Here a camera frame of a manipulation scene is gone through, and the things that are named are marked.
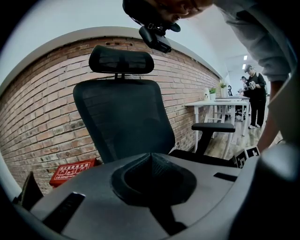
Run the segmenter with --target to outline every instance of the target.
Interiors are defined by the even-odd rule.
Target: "red sign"
[[[60,165],[53,174],[49,184],[53,187],[58,187],[60,184],[75,177],[77,174],[96,165],[98,165],[98,162],[95,158],[77,163]]]

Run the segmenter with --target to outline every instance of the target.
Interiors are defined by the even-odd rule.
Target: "mesh cup holder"
[[[163,155],[147,153],[117,169],[111,185],[115,194],[129,205],[150,206],[157,202],[175,205],[189,199],[196,178],[187,169],[165,160]]]

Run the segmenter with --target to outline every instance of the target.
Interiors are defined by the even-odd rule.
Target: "chair seat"
[[[204,122],[195,123],[192,125],[193,130],[197,131],[211,131],[211,132],[222,132],[222,133],[234,133],[235,127],[231,123],[221,122]]]
[[[202,155],[201,157],[197,156],[197,154],[193,152],[183,151],[183,150],[174,150],[171,153],[169,153],[170,156],[181,158],[184,160],[197,162],[197,163],[203,163],[203,164],[209,164],[209,165],[217,165],[217,166],[225,166],[225,167],[236,167],[234,163],[230,160],[225,160],[217,157],[210,157]]]

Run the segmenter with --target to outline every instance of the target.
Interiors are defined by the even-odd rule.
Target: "black pants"
[[[256,126],[256,114],[257,114],[257,124],[259,126],[262,126],[266,100],[250,99],[250,104],[251,104],[251,125]]]

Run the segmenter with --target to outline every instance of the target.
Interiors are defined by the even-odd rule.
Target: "man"
[[[247,65],[245,72],[249,74],[247,81],[248,91],[250,93],[250,104],[251,104],[251,124],[249,129],[261,128],[264,120],[264,111],[266,106],[266,82],[260,73],[257,73],[251,65]]]
[[[189,18],[201,13],[212,4],[222,12],[227,24],[231,26],[237,38],[247,48],[252,58],[264,68],[263,74],[271,82],[270,99],[279,91],[293,66],[291,51],[287,40],[281,31],[260,11],[254,0],[139,0],[145,1],[155,8],[155,16],[161,21],[174,23],[181,18]],[[149,8],[138,7],[138,2],[124,0],[130,8],[141,13],[148,13]],[[275,139],[279,130],[268,114],[265,129],[257,144],[262,152]]]

